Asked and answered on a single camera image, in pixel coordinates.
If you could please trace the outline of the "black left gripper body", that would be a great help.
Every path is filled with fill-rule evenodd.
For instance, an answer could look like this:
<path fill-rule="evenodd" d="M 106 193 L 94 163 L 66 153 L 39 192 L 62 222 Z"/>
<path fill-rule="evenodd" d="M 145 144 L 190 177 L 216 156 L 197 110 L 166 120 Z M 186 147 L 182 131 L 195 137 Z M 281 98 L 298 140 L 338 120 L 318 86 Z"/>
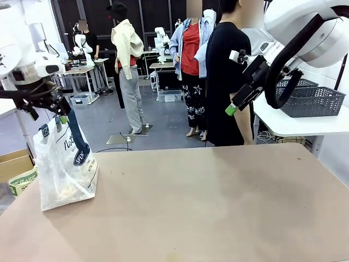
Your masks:
<path fill-rule="evenodd" d="M 59 116 L 68 116 L 71 112 L 71 107 L 63 95 L 62 90 L 54 86 L 50 93 L 44 94 L 40 98 L 40 105 L 44 109 L 55 113 Z"/>

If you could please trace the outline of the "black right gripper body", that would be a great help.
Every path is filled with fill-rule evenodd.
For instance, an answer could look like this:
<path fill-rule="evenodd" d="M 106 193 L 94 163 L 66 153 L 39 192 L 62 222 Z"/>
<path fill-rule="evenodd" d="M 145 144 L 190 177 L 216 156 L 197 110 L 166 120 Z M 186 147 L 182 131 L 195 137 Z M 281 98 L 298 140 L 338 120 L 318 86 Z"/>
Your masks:
<path fill-rule="evenodd" d="M 252 89 L 257 89 L 265 85 L 266 77 L 269 72 L 269 64 L 263 56 L 256 56 L 253 61 L 243 71 L 246 84 Z"/>

